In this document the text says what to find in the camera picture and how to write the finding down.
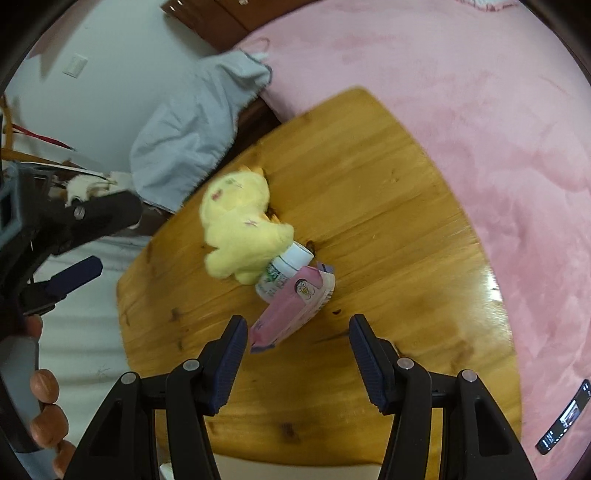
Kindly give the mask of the left hand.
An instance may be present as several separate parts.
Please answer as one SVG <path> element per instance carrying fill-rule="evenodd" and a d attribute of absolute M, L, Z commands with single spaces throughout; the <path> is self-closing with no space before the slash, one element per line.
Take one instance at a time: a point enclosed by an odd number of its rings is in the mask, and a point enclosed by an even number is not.
<path fill-rule="evenodd" d="M 39 369 L 31 375 L 30 389 L 41 404 L 40 413 L 30 422 L 31 436 L 39 447 L 54 451 L 52 467 L 57 478 L 63 479 L 76 447 L 66 439 L 69 422 L 56 404 L 58 381 L 51 371 Z"/>

